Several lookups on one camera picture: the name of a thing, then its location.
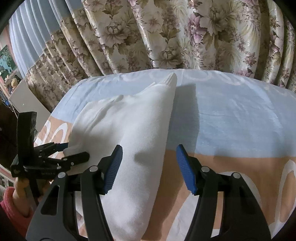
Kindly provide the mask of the person's left hand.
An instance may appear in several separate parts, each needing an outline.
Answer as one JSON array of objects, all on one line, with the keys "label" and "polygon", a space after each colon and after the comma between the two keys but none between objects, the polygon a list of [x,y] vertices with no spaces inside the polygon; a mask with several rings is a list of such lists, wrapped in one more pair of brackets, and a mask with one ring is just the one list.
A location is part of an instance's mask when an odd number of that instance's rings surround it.
[{"label": "person's left hand", "polygon": [[27,178],[16,178],[13,192],[13,204],[20,214],[24,217],[28,217],[32,211],[31,204],[29,202],[26,188],[29,187],[29,180]]}]

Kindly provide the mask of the red sleeve forearm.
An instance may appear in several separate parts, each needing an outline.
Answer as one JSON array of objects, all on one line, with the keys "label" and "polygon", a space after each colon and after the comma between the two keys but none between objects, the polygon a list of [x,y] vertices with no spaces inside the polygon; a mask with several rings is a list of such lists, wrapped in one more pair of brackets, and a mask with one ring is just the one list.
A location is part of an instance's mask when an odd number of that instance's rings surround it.
[{"label": "red sleeve forearm", "polygon": [[13,187],[8,187],[1,201],[1,221],[4,222],[3,231],[12,240],[26,240],[26,233],[33,217],[33,211],[29,208],[27,216],[22,215],[13,202]]}]

